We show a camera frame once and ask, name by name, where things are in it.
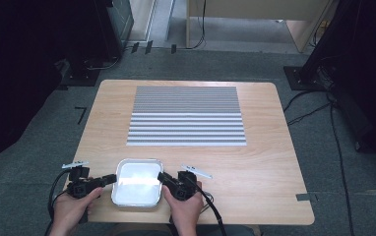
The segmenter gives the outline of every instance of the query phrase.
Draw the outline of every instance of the table top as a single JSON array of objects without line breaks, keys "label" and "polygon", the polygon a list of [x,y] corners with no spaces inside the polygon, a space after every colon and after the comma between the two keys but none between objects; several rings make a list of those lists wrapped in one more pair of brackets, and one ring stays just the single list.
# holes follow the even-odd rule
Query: table top
[{"label": "table top", "polygon": [[[246,145],[128,145],[129,127],[140,87],[235,88]],[[86,160],[90,175],[113,174],[126,158],[154,158],[176,177],[181,164],[195,166],[213,179],[198,177],[226,224],[301,224],[314,221],[309,201],[296,195],[306,188],[276,87],[270,83],[105,80],[101,83],[74,161]],[[89,221],[167,223],[164,198],[156,207],[119,207],[111,185],[96,200]],[[216,224],[212,210],[198,223]]]}]

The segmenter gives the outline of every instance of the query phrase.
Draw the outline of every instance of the person's right hand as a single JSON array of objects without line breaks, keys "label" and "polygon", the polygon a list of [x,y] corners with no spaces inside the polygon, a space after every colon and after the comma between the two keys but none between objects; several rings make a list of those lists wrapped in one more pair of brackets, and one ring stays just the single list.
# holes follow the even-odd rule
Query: person's right hand
[{"label": "person's right hand", "polygon": [[170,211],[176,229],[180,236],[197,235],[197,221],[200,217],[201,209],[204,206],[203,196],[197,192],[187,201],[176,200],[166,186],[162,186],[163,196],[170,205]]}]

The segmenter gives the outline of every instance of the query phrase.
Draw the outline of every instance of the gray carpet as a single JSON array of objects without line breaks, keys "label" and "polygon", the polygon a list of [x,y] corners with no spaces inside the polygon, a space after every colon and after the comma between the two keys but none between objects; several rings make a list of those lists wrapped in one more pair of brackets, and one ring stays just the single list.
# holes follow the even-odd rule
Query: gray carpet
[{"label": "gray carpet", "polygon": [[[97,84],[105,79],[272,82],[286,106],[297,91],[290,90],[282,66],[299,66],[306,60],[306,55],[258,52],[178,50],[171,54],[168,49],[153,49],[145,54],[140,48],[134,54],[126,51],[120,63],[102,71]],[[21,139],[0,154],[0,235],[43,235],[49,222],[46,202],[51,184],[61,165],[74,158],[96,91],[97,87],[54,91]],[[285,118],[292,120],[325,103],[322,92],[306,94],[291,105]],[[82,110],[76,107],[88,108],[81,124]],[[333,116],[344,157],[354,234],[376,235],[376,154],[356,152],[340,110],[335,109]],[[349,235],[330,110],[319,111],[289,130],[315,222],[310,226],[261,225],[262,232],[265,236]],[[87,223],[77,235],[103,235],[113,225]]]}]

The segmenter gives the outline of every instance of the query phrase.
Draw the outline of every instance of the white tray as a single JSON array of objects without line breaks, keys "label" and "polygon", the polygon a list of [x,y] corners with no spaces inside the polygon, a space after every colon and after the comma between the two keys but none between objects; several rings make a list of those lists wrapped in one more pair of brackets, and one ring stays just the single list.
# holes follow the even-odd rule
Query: white tray
[{"label": "white tray", "polygon": [[154,207],[160,198],[157,175],[163,165],[157,159],[124,159],[117,166],[112,201],[120,207]]}]

